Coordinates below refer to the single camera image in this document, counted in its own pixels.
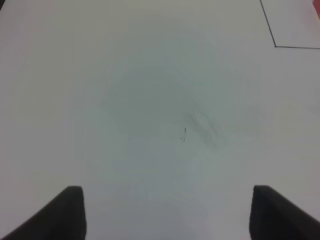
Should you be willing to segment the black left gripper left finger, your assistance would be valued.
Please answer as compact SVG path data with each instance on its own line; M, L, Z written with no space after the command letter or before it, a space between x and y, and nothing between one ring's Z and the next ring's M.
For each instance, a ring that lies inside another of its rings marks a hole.
M84 240L87 220L84 191L68 186L3 240Z

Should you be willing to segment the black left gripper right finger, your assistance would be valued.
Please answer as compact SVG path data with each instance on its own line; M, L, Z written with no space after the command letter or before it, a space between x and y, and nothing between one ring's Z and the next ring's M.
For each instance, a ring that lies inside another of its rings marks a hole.
M320 222L272 187L256 185L249 234L252 240L318 240Z

